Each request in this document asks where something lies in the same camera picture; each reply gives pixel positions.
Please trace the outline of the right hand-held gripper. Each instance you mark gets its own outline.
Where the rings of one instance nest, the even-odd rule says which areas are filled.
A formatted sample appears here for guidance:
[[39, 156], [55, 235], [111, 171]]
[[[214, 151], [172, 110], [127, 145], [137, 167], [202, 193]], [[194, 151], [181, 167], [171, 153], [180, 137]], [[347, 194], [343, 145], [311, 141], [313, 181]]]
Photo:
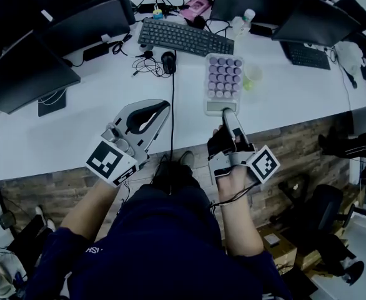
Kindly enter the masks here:
[[212, 183], [217, 178], [229, 175], [236, 166], [249, 168], [250, 173], [262, 184], [266, 183], [280, 167], [273, 152], [267, 145], [254, 151], [254, 145], [249, 142], [232, 109], [225, 108], [222, 118], [224, 125], [207, 142]]

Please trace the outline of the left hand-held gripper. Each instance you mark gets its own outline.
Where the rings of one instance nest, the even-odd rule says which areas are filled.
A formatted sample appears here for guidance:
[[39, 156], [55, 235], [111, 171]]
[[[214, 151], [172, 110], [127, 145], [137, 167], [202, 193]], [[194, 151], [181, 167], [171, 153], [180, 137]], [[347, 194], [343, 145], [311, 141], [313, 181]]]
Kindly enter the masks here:
[[135, 144], [130, 143], [120, 130], [109, 123], [96, 138], [93, 152], [86, 167], [111, 186], [120, 186], [146, 163], [149, 146], [160, 133], [170, 113], [170, 103], [148, 99], [122, 108], [114, 124], [129, 132]]

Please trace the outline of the person's right hand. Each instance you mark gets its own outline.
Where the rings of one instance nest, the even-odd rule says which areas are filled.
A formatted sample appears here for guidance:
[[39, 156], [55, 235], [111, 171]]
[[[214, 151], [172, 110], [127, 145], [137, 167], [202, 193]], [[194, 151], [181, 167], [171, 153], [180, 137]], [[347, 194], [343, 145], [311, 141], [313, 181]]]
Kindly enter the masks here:
[[222, 204], [231, 203], [238, 200], [249, 188], [245, 187], [247, 177], [247, 167], [234, 166], [230, 173], [216, 179], [219, 202]]

